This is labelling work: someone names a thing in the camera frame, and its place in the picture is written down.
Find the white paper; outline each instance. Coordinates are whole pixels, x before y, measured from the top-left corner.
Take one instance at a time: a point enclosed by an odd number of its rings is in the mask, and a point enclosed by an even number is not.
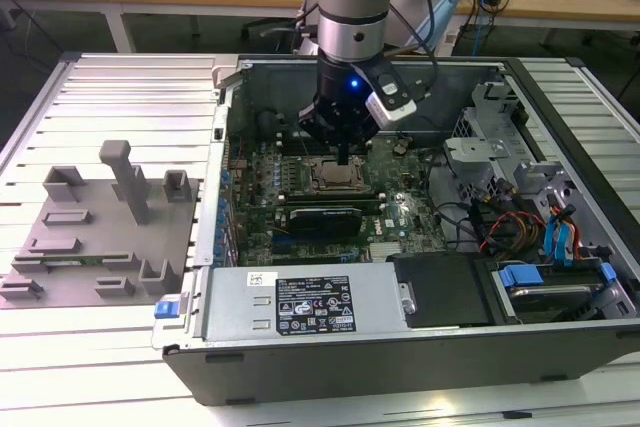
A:
[[[277,278],[277,272],[247,272],[247,286],[273,287]]]

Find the motherboard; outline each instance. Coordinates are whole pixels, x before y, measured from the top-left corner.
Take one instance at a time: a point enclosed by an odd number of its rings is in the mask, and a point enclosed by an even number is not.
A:
[[[424,186],[426,149],[378,136],[338,165],[306,142],[245,145],[246,156],[232,149],[238,265],[384,262],[445,250]]]

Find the power supply label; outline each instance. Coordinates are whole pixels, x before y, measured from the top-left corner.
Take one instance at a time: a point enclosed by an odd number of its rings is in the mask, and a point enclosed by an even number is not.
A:
[[[280,335],[355,332],[348,276],[278,279],[276,330]]]

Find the floor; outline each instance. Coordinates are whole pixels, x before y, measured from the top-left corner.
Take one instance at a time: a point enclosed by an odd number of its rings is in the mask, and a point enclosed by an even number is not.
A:
[[[262,38],[252,31],[249,41],[240,39],[240,27],[252,19],[201,17],[201,36],[192,38],[188,17],[170,15],[130,15],[127,17],[139,52],[256,52],[272,53],[277,38]],[[36,17],[67,51],[113,52],[106,23],[100,14],[38,13]],[[20,122],[47,72],[56,63],[57,51],[24,15],[16,19],[13,31],[0,35],[0,148]],[[559,30],[547,47],[539,43],[544,31],[533,28],[496,27],[481,42],[480,55],[518,57],[577,57],[617,95],[640,66],[636,49],[629,44],[633,33]],[[462,38],[455,55],[471,55],[475,35]],[[640,77],[622,98],[623,105],[640,117]]]

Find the white label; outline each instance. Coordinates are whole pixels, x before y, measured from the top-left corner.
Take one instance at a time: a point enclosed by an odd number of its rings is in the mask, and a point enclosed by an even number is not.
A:
[[[278,278],[277,272],[248,272],[248,287],[273,287],[276,285]]]
[[[336,317],[336,324],[353,324],[353,317],[350,315]]]

